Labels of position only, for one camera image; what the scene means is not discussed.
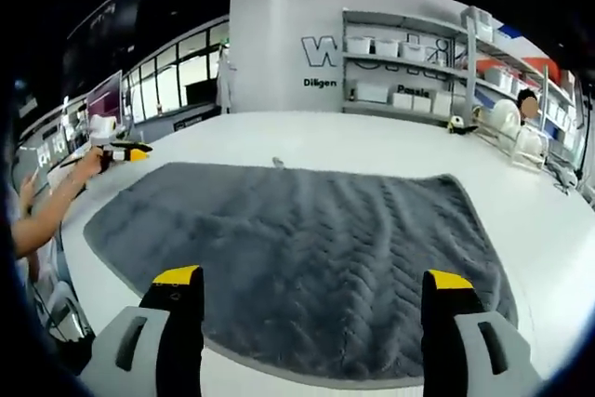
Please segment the person's left hand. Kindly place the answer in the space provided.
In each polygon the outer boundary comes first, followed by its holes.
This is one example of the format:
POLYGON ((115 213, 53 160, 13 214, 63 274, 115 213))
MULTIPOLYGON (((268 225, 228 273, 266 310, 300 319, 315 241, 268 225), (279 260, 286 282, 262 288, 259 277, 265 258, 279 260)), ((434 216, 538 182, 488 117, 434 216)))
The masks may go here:
POLYGON ((86 179, 104 172, 111 161, 112 151, 92 146, 77 162, 76 172, 86 179))

